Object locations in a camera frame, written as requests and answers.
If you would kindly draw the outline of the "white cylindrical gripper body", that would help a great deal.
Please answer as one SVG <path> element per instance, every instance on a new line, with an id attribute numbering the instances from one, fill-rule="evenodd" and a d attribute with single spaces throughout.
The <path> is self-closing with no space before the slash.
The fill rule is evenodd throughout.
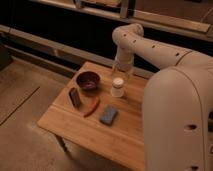
<path id="1" fill-rule="evenodd" d="M 123 80 L 128 80 L 134 68 L 134 58 L 132 56 L 116 56 L 112 67 L 112 77 L 120 77 Z"/>

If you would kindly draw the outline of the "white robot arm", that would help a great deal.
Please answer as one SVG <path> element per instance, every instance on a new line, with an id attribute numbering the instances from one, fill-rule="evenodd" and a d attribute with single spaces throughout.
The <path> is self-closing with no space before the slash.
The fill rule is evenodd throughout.
<path id="1" fill-rule="evenodd" d="M 139 24 L 113 30 L 114 69 L 129 71 L 136 55 L 159 71 L 142 101 L 146 171 L 213 171 L 213 57 L 147 39 Z"/>

